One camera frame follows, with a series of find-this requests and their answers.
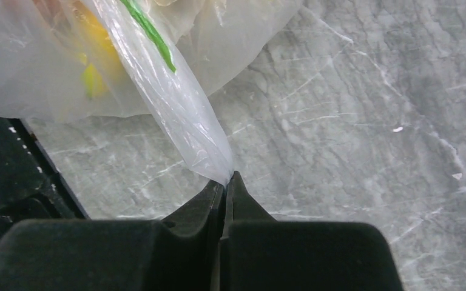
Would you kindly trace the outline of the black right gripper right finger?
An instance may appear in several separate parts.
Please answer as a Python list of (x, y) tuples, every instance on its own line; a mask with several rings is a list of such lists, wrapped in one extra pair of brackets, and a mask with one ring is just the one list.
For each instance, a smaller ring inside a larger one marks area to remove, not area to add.
[(225, 194), (220, 290), (402, 290), (387, 240), (364, 222), (278, 221), (235, 172)]

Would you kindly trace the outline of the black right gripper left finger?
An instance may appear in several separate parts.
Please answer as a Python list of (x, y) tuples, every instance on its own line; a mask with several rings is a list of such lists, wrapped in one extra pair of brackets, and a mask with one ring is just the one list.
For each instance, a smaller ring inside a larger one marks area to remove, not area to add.
[(24, 219), (0, 239), (0, 290), (209, 290), (223, 191), (163, 219)]

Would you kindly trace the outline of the clear printed plastic bag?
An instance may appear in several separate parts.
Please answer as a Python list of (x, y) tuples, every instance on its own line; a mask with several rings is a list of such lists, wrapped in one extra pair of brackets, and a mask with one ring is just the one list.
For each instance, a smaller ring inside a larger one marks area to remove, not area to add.
[(237, 76), (297, 13), (300, 1), (81, 1), (117, 50), (124, 78), (98, 97), (76, 1), (0, 1), (0, 117), (71, 122), (152, 115), (187, 167), (227, 184), (228, 139), (209, 95)]

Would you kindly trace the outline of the yellow fake banana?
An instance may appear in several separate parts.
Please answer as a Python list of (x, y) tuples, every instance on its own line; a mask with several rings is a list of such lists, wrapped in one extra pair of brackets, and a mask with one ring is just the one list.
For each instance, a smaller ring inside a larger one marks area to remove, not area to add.
[(83, 34), (87, 53), (79, 58), (85, 65), (81, 79), (90, 98), (98, 98), (109, 92), (109, 86), (124, 78), (125, 72), (118, 52), (100, 20), (81, 1), (73, 3), (73, 15)]

